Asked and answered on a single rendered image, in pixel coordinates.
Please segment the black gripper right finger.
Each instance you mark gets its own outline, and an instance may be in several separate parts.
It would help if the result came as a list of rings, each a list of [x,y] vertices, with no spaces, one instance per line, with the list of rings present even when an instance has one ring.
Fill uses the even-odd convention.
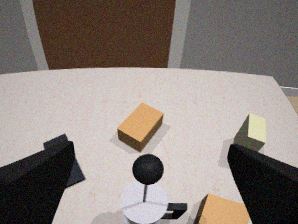
[[[298,168],[230,144],[227,164],[253,224],[298,224]]]

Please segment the white french press with black knob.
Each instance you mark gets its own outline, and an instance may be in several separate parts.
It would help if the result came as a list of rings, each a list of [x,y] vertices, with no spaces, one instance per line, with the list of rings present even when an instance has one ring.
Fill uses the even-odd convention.
[[[165,189],[157,184],[164,173],[164,165],[158,157],[138,157],[133,163],[132,172],[137,181],[130,183],[121,193],[124,224],[160,224],[161,218],[178,220],[178,217],[188,212],[188,204],[168,204]],[[173,210],[173,213],[165,213],[166,210]]]

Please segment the tan rectangular block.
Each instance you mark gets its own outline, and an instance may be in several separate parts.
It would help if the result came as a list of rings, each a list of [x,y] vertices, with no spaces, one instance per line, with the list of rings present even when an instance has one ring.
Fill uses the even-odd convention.
[[[142,152],[161,127],[162,116],[164,113],[142,103],[120,127],[117,127],[118,140]]]
[[[193,224],[247,224],[249,217],[245,205],[208,193],[201,200]]]

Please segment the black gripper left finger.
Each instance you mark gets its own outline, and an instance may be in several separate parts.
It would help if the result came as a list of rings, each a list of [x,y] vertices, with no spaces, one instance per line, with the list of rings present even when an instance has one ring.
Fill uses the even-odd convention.
[[[52,224],[73,163],[73,141],[61,141],[0,167],[0,224]]]

